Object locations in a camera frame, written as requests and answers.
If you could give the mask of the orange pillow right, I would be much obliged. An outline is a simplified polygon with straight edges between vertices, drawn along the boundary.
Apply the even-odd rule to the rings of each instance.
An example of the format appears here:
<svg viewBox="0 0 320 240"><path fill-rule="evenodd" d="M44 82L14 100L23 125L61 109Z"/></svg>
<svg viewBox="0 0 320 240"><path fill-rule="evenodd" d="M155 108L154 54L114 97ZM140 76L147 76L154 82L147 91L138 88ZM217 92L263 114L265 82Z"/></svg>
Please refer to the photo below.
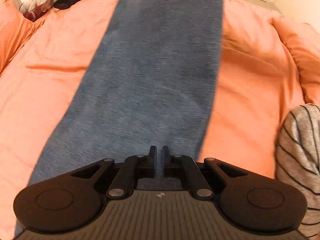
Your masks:
<svg viewBox="0 0 320 240"><path fill-rule="evenodd" d="M319 105L319 32L285 16L275 18L272 24L297 66L305 102Z"/></svg>

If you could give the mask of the orange pillow left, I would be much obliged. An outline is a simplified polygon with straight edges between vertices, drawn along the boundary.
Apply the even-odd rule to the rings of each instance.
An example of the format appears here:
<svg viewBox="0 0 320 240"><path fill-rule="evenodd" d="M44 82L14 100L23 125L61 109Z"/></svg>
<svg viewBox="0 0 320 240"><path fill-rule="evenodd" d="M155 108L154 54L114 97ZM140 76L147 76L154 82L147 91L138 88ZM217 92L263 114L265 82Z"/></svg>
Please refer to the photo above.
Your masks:
<svg viewBox="0 0 320 240"><path fill-rule="evenodd" d="M13 0L4 0L1 4L1 73L43 24L44 18L31 22L16 9Z"/></svg>

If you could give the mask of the blue denim jeans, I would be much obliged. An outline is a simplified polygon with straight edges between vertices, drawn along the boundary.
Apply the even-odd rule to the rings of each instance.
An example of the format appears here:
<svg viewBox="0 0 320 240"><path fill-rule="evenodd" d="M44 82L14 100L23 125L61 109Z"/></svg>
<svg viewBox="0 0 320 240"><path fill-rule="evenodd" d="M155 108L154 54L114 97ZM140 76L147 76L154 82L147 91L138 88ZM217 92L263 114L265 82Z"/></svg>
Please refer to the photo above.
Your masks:
<svg viewBox="0 0 320 240"><path fill-rule="evenodd" d="M223 0L119 0L30 176L168 146L197 158L219 72Z"/></svg>

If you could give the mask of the orange duvet cover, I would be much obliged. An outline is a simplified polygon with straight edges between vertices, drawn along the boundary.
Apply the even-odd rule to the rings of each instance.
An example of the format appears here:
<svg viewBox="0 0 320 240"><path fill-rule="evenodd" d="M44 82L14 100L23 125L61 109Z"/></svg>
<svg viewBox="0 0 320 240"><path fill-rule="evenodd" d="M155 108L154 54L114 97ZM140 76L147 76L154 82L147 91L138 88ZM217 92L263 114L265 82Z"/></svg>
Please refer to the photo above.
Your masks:
<svg viewBox="0 0 320 240"><path fill-rule="evenodd" d="M118 0L83 0L36 22L1 73L1 239L12 239L13 201L63 117ZM225 0L214 109L200 154L274 175L282 120L305 102L297 66L274 24L280 14Z"/></svg>

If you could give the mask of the orange pillow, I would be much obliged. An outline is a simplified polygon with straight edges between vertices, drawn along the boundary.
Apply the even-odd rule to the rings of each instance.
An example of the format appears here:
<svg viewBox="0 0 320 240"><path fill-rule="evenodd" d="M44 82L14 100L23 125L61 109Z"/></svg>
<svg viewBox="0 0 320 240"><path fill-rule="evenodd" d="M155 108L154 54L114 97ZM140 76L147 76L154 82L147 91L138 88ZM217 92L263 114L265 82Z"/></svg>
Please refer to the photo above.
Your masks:
<svg viewBox="0 0 320 240"><path fill-rule="evenodd" d="M13 0L4 0L1 4L1 73L43 24L44 18L31 22L16 9Z"/></svg>
<svg viewBox="0 0 320 240"><path fill-rule="evenodd" d="M275 18L272 24L297 66L305 102L319 105L319 32L285 16Z"/></svg>

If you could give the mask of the grey striped garment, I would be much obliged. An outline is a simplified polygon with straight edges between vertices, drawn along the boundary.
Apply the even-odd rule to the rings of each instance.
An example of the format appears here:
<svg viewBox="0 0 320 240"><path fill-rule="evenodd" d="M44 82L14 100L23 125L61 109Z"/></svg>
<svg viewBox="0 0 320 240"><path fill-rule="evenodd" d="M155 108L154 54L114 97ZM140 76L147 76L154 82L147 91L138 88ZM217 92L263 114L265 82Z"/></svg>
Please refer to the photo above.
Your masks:
<svg viewBox="0 0 320 240"><path fill-rule="evenodd" d="M292 109L279 131L275 150L276 178L299 189L307 200L307 212L299 231L319 239L319 107Z"/></svg>

